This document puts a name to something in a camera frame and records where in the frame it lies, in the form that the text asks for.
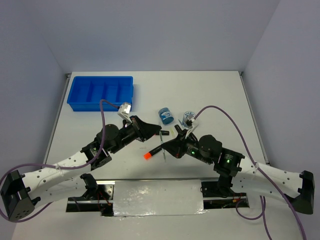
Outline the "orange black highlighter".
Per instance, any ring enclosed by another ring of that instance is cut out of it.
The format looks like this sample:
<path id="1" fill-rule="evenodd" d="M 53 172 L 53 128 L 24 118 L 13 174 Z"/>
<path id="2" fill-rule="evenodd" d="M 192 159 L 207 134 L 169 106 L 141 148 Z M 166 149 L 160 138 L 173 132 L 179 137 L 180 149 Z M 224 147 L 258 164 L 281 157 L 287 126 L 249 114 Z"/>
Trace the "orange black highlighter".
<path id="1" fill-rule="evenodd" d="M 162 146 L 159 145 L 155 147 L 154 149 L 147 152 L 143 157 L 145 160 L 149 160 L 151 157 L 153 157 L 155 154 L 159 153 L 162 150 Z"/>

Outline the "silver foil plate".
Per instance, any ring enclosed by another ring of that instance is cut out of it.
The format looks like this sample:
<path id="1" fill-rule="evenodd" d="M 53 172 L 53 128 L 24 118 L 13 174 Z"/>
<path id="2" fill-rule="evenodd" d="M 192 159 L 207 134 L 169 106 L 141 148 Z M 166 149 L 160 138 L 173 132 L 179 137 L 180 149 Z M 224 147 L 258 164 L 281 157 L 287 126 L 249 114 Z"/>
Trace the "silver foil plate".
<path id="1" fill-rule="evenodd" d="M 113 214 L 117 217 L 186 216 L 203 214 L 201 181 L 117 181 Z"/>

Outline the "blue slime jar upright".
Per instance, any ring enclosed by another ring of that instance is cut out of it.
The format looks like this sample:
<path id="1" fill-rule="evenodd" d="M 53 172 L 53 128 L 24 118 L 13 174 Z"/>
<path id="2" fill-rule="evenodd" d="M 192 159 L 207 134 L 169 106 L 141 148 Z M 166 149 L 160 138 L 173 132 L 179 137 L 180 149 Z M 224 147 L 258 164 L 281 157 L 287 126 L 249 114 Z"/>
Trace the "blue slime jar upright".
<path id="1" fill-rule="evenodd" d="M 187 120 L 190 120 L 190 119 L 194 118 L 195 116 L 196 116 L 196 114 L 195 114 L 193 111 L 186 111 L 186 112 L 183 114 L 182 125 L 183 125 L 185 128 L 188 128 Z"/>

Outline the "pink black highlighter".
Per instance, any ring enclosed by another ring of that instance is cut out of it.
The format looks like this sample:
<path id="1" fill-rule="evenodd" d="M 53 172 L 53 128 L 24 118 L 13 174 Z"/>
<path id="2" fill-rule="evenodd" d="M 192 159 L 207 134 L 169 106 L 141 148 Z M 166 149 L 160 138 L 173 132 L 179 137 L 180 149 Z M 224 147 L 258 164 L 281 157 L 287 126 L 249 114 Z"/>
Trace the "pink black highlighter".
<path id="1" fill-rule="evenodd" d="M 162 135 L 162 136 L 169 136 L 170 135 L 170 132 L 168 130 L 160 130 L 159 133 Z"/>

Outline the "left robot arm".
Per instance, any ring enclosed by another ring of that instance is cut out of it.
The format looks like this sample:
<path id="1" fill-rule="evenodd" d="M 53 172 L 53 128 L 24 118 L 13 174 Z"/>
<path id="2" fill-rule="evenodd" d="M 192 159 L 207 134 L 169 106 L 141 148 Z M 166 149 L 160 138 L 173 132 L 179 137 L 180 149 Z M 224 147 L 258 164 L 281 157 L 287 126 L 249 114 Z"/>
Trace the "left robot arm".
<path id="1" fill-rule="evenodd" d="M 104 123 L 93 142 L 58 163 L 39 164 L 39 170 L 27 173 L 19 173 L 19 166 L 13 167 L 0 179 L 5 208 L 0 215 L 7 221 L 22 223 L 32 219 L 36 208 L 47 208 L 70 194 L 95 198 L 98 185 L 90 172 L 110 162 L 111 154 L 135 140 L 145 142 L 160 130 L 160 125 L 146 123 L 134 115 L 122 128 Z"/>

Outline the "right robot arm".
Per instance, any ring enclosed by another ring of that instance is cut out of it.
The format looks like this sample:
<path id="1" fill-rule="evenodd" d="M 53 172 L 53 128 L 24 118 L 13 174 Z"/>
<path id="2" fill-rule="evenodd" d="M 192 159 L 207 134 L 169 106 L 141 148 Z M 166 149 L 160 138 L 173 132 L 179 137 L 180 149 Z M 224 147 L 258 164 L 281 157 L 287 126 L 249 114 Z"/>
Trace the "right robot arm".
<path id="1" fill-rule="evenodd" d="M 312 172 L 290 172 L 266 164 L 252 162 L 242 153 L 224 148 L 211 134 L 197 139 L 193 133 L 175 126 L 175 139 L 161 147 L 173 157 L 193 157 L 213 166 L 218 173 L 217 190 L 223 196 L 253 194 L 288 201 L 301 214 L 314 212 L 315 181 Z"/>

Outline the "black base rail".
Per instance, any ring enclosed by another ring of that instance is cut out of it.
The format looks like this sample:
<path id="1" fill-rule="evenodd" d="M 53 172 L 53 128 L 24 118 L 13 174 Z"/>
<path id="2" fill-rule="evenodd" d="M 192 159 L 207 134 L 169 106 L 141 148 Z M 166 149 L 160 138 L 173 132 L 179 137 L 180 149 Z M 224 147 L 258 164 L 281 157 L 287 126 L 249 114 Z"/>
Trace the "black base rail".
<path id="1" fill-rule="evenodd" d="M 115 181 L 99 180 L 98 194 L 86 199 L 83 196 L 69 197 L 66 204 L 67 213 L 98 213 L 102 217 L 113 217 Z M 222 195 L 218 190 L 217 180 L 202 180 L 199 192 L 202 194 L 204 210 L 249 208 L 249 201 L 245 193 L 229 193 Z"/>

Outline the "blue slime jar lying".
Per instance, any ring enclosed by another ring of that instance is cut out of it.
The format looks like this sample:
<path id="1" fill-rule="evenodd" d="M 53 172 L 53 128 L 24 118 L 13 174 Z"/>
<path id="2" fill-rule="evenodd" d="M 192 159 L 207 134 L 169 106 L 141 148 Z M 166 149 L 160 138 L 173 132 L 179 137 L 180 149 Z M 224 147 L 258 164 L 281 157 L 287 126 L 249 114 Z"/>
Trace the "blue slime jar lying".
<path id="1" fill-rule="evenodd" d="M 161 108 L 158 111 L 158 115 L 164 125 L 169 125 L 174 121 L 174 117 L 168 107 Z"/>

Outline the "blue compartment tray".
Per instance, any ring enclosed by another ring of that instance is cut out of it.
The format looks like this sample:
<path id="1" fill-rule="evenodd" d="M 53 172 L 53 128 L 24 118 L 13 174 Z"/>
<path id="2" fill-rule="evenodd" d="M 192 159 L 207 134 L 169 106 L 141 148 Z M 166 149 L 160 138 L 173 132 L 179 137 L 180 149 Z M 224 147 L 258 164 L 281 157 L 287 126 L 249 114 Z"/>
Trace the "blue compartment tray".
<path id="1" fill-rule="evenodd" d="M 116 111 L 124 102 L 132 103 L 134 78 L 132 76 L 76 76 L 73 78 L 67 103 L 75 112 L 98 112 L 100 100 L 105 112 Z"/>

